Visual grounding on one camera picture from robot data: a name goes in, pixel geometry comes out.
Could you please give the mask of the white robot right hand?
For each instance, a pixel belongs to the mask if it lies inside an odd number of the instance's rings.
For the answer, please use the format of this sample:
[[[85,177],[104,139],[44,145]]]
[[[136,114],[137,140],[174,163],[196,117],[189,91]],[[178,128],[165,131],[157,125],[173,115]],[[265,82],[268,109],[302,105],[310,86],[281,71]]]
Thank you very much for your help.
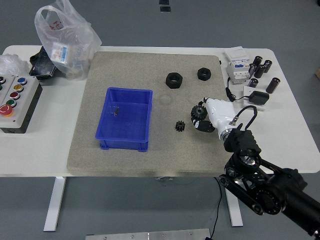
[[[233,104],[229,101],[204,97],[192,108],[190,116],[197,130],[205,133],[217,130],[218,137],[222,141],[225,141],[235,128],[232,121],[236,113]]]

